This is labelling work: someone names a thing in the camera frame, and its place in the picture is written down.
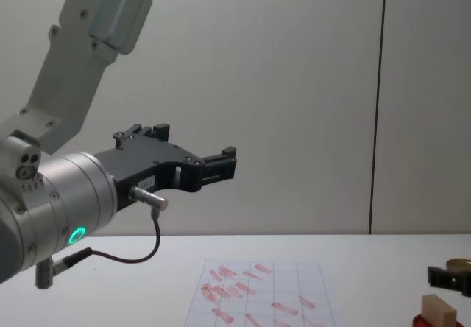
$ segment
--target black clamp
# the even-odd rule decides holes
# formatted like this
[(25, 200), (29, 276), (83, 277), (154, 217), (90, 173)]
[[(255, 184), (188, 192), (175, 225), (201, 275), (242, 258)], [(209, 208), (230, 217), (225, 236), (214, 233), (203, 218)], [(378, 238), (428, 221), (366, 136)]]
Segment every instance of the black clamp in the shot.
[(471, 298), (471, 272), (450, 272), (442, 268), (428, 268), (428, 283), (441, 289), (455, 290)]
[(163, 189), (197, 192), (203, 186), (234, 178), (235, 147), (224, 148), (219, 154), (199, 157), (169, 143), (170, 126), (158, 124), (113, 134), (115, 148), (95, 154), (113, 176), (118, 195), (118, 211), (132, 205), (134, 187), (155, 193)]

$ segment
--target white table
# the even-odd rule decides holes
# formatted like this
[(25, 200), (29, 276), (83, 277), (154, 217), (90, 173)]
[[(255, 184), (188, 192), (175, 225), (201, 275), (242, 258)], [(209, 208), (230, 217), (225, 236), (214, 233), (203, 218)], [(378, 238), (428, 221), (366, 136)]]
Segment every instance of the white table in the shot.
[[(145, 256), (152, 237), (88, 238), (58, 256), (91, 246)], [(119, 264), (93, 256), (36, 290), (34, 269), (0, 286), (0, 326), (180, 327), (205, 259), (319, 262), (337, 325), (411, 325), (421, 297), (436, 293), (471, 326), (471, 298), (431, 289), (427, 266), (471, 257), (471, 235), (167, 236), (149, 262)]]

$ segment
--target screw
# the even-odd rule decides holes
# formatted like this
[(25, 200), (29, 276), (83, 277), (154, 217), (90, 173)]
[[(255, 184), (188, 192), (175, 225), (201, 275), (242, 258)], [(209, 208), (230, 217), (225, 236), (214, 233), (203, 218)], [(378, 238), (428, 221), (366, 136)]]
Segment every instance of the screw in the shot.
[(59, 29), (57, 27), (52, 27), (50, 30), (50, 35), (55, 38), (59, 34)]
[(87, 15), (88, 15), (88, 10), (86, 10), (86, 9), (80, 10), (80, 18), (81, 19), (87, 18)]
[(15, 211), (18, 213), (18, 214), (23, 214), (24, 213), (24, 210), (23, 210), (23, 207), (21, 205), (17, 205), (15, 207)]

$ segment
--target red shape on paper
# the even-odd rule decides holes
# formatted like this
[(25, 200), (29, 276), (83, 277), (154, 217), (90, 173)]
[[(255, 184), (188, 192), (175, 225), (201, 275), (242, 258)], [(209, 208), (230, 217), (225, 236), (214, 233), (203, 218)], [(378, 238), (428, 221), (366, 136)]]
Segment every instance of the red shape on paper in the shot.
[(238, 287), (240, 290), (242, 290), (243, 292), (246, 292), (247, 294), (255, 294), (255, 290), (250, 289), (247, 285), (245, 285), (244, 283), (241, 283), (240, 281), (238, 281), (234, 285)]
[(262, 325), (258, 323), (257, 320), (251, 314), (246, 314), (245, 316), (255, 327), (262, 327)]
[(249, 272), (248, 270), (246, 270), (243, 274), (246, 275), (247, 277), (250, 277), (250, 278), (255, 278), (255, 279), (260, 279), (260, 280), (262, 280), (262, 278), (256, 276), (255, 274), (252, 274), (252, 273)]
[(213, 290), (217, 292), (219, 295), (221, 295), (224, 299), (230, 299), (230, 294), (226, 292), (224, 289), (222, 289), (220, 286), (215, 286)]
[(308, 299), (304, 298), (303, 296), (300, 295), (301, 298), (301, 304), (307, 307), (308, 309), (315, 309), (316, 305), (314, 305), (312, 302), (310, 302)]
[(255, 265), (255, 268), (257, 270), (260, 270), (262, 273), (266, 273), (266, 274), (272, 274), (272, 270), (269, 270), (268, 268), (266, 268), (265, 266), (262, 266), (260, 263), (257, 263)]
[(233, 272), (226, 266), (219, 266), (219, 274), (223, 277), (235, 277), (237, 273)]
[(221, 277), (219, 276), (218, 273), (214, 272), (213, 270), (211, 270), (210, 273), (213, 276), (213, 278), (216, 279), (219, 283), (222, 282), (222, 279), (221, 279)]
[(233, 287), (232, 285), (229, 285), (227, 287), (227, 291), (230, 292), (230, 294), (232, 296), (235, 296), (236, 298), (243, 298), (242, 294), (240, 292), (238, 292), (238, 290), (235, 287)]
[(217, 317), (219, 317), (221, 320), (223, 320), (226, 323), (234, 322), (234, 317), (221, 311), (220, 309), (213, 309), (213, 312), (216, 314)]
[(280, 320), (273, 320), (275, 323), (275, 327), (291, 327), (288, 323), (280, 321)]
[(284, 303), (273, 303), (272, 306), (280, 311), (286, 312), (287, 314), (290, 314), (293, 316), (300, 313), (296, 309), (293, 309), (292, 307), (289, 307), (285, 305)]
[(216, 296), (214, 296), (213, 292), (211, 292), (211, 289), (209, 287), (202, 286), (201, 292), (203, 293), (203, 296), (205, 297), (207, 301), (210, 301), (218, 305), (218, 303), (216, 302)]

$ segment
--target printed grid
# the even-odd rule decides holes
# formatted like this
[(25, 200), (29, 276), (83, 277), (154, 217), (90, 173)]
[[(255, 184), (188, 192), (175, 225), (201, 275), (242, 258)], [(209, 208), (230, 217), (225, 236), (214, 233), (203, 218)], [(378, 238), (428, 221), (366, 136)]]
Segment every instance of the printed grid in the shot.
[(335, 327), (318, 264), (206, 261), (185, 327)]

